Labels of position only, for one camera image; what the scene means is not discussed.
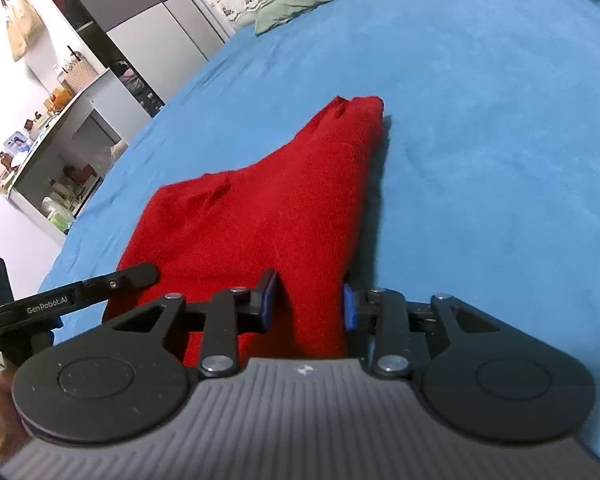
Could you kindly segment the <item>person's left hand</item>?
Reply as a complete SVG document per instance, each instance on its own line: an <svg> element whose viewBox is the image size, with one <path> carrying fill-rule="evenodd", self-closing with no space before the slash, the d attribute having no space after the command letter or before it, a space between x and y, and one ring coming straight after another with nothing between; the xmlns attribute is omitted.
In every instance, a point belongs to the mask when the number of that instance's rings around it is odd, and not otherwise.
<svg viewBox="0 0 600 480"><path fill-rule="evenodd" d="M13 370L0 371L0 464L14 455L28 440L14 400L12 400Z"/></svg>

